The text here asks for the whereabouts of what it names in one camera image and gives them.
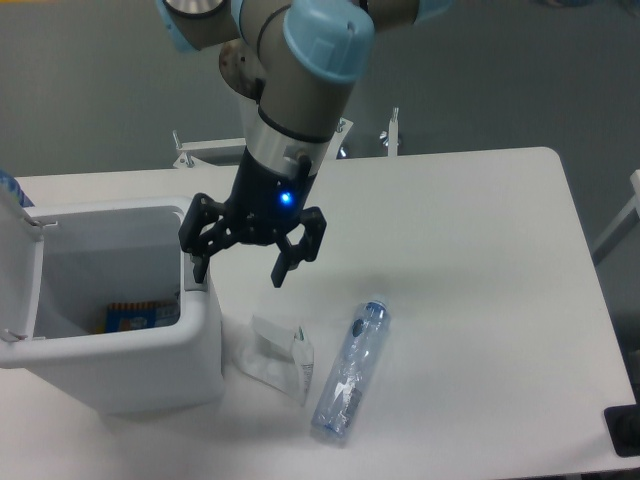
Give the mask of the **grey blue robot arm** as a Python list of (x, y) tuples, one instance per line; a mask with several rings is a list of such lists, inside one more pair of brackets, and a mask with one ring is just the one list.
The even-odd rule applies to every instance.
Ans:
[(197, 194), (179, 230), (197, 283), (237, 244), (279, 248), (271, 273), (316, 259), (326, 219), (307, 198), (378, 33), (430, 20), (445, 1), (160, 1), (182, 51), (238, 42), (259, 67), (256, 118), (229, 198)]

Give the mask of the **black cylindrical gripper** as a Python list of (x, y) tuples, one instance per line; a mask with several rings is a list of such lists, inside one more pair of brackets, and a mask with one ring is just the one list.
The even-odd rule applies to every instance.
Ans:
[[(205, 281), (211, 257), (236, 243), (277, 245), (279, 255), (271, 272), (275, 288), (301, 262), (316, 260), (327, 227), (319, 207), (305, 206), (316, 176), (304, 151), (293, 167), (292, 175), (274, 172), (245, 150), (226, 202), (205, 193), (193, 197), (179, 228), (179, 242), (191, 257), (196, 283)], [(303, 234), (292, 244), (288, 233), (300, 225)]]

